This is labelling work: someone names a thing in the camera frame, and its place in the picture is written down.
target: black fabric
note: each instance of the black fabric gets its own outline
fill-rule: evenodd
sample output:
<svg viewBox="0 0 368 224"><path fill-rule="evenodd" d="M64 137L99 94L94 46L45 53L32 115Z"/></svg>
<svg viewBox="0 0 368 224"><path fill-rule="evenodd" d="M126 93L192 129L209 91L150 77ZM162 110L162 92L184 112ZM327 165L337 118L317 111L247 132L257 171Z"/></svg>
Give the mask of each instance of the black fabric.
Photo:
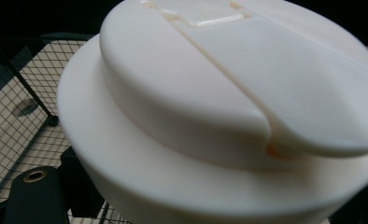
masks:
<svg viewBox="0 0 368 224"><path fill-rule="evenodd" d="M368 0L289 0L335 21L368 45ZM120 0L0 0L0 35L96 35Z"/></svg>
<svg viewBox="0 0 368 224"><path fill-rule="evenodd" d="M368 0L288 0L336 22L368 46Z"/></svg>

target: metal grid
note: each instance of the metal grid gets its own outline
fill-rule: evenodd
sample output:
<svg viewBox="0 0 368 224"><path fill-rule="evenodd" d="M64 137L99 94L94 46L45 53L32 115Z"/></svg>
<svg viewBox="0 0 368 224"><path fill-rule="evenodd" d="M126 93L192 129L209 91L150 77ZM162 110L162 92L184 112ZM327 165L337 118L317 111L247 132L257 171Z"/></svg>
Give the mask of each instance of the metal grid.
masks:
<svg viewBox="0 0 368 224"><path fill-rule="evenodd" d="M70 143L59 125L48 124L50 116L57 115L60 74L84 43L0 38L0 202L8 198L17 175L37 166L60 165ZM16 76L25 79L33 95ZM130 223L107 203L97 219L69 218L71 223Z"/></svg>

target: white plastic lid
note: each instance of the white plastic lid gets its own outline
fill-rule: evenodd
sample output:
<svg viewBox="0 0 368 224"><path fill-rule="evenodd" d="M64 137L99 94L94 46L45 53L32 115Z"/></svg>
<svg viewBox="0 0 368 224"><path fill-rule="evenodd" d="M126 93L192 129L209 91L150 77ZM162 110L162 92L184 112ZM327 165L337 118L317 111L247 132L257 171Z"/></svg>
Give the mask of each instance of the white plastic lid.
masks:
<svg viewBox="0 0 368 224"><path fill-rule="evenodd" d="M368 51L306 9L125 1L106 18L101 51L126 116L197 159L248 168L292 151L368 153Z"/></svg>

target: white container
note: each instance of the white container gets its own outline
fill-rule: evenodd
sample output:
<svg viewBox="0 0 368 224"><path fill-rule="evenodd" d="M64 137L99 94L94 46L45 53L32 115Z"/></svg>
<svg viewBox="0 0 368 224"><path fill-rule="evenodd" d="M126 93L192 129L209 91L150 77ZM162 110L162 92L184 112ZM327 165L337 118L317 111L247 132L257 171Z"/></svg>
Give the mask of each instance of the white container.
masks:
<svg viewBox="0 0 368 224"><path fill-rule="evenodd" d="M368 184L368 51L285 1L124 1L58 107L135 224L320 223Z"/></svg>

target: lid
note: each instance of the lid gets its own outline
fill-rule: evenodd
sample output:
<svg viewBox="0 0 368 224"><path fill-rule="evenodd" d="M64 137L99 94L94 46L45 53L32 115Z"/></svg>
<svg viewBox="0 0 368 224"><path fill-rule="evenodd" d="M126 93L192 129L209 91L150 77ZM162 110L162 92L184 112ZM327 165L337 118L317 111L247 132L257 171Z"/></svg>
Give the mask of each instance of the lid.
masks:
<svg viewBox="0 0 368 224"><path fill-rule="evenodd" d="M368 154L260 171L178 153L122 113L105 68L98 35L64 69L59 121L97 189L133 223L319 223L368 184Z"/></svg>
<svg viewBox="0 0 368 224"><path fill-rule="evenodd" d="M121 110L173 150L242 168L368 153L368 51L304 8L125 1L101 51Z"/></svg>

